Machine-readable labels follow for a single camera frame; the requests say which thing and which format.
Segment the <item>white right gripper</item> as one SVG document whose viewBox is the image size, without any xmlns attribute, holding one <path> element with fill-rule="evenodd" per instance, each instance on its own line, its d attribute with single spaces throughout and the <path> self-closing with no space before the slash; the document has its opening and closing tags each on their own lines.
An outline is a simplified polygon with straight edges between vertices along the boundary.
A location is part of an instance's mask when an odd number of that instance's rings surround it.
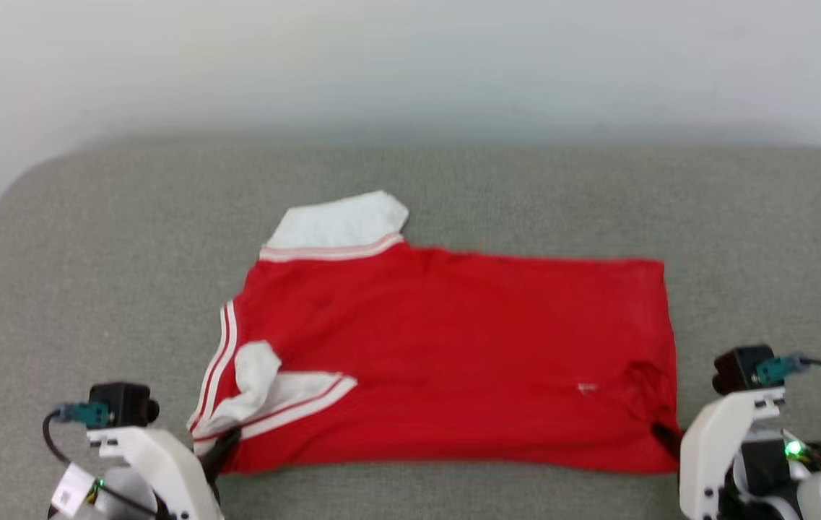
<svg viewBox="0 0 821 520">
<path fill-rule="evenodd" d="M 651 434 L 679 463 L 679 506 L 687 519 L 717 519 L 719 488 L 753 422 L 780 415 L 785 388 L 738 391 L 704 406 L 683 430 L 655 422 Z"/>
</svg>

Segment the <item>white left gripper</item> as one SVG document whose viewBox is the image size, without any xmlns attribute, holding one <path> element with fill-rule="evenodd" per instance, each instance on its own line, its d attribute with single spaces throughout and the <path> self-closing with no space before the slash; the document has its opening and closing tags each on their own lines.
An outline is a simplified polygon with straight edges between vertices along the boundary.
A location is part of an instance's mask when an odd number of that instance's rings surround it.
<svg viewBox="0 0 821 520">
<path fill-rule="evenodd" d="M 100 442 L 99 455 L 122 458 L 163 499 L 179 519 L 223 519 L 210 486 L 215 486 L 235 453 L 241 428 L 219 435 L 199 458 L 172 433 L 159 428 L 91 429 L 87 438 Z"/>
</svg>

